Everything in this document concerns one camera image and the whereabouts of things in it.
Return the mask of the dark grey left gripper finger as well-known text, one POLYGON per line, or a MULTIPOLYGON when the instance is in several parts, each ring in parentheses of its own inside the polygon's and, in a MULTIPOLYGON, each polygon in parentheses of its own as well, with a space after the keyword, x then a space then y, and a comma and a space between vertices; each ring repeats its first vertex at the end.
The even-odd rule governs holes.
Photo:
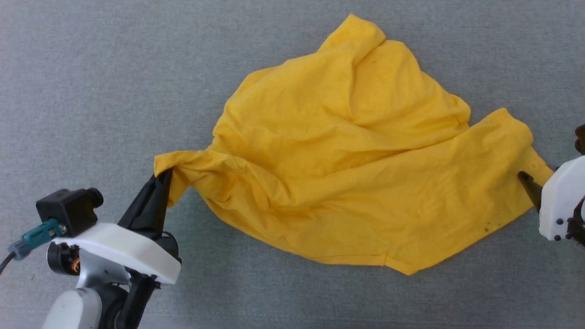
POLYGON ((173 169, 167 169, 155 178, 154 189, 154 238, 160 238, 164 230, 164 223, 169 202, 170 185, 173 179, 173 169))
POLYGON ((134 232, 160 233, 159 208, 160 183, 152 176, 125 211, 120 226, 134 232))

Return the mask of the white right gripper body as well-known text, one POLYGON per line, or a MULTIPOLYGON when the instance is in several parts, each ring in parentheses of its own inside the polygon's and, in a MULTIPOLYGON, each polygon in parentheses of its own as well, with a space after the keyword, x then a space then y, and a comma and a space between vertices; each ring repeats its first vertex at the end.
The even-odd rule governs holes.
POLYGON ((584 217, 585 157, 563 163, 542 188, 539 233, 549 241, 576 238, 569 232, 569 219, 584 217))

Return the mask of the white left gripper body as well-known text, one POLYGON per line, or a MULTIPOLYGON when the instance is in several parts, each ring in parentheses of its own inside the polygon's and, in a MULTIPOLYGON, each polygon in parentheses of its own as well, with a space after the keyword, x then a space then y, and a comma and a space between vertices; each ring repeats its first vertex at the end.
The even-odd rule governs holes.
POLYGON ((54 242, 75 245, 122 267, 155 275, 163 285, 176 284, 181 271, 180 262, 152 239, 115 223, 97 223, 77 237, 60 237, 54 242))

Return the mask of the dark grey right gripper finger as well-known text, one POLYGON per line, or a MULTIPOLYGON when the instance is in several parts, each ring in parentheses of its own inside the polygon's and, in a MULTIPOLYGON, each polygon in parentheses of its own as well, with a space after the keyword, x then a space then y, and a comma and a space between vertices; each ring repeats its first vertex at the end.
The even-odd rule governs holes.
POLYGON ((537 184, 534 178, 524 171, 518 173, 518 179, 524 188, 526 195, 531 200, 533 208, 539 213, 542 204, 542 186, 537 184))

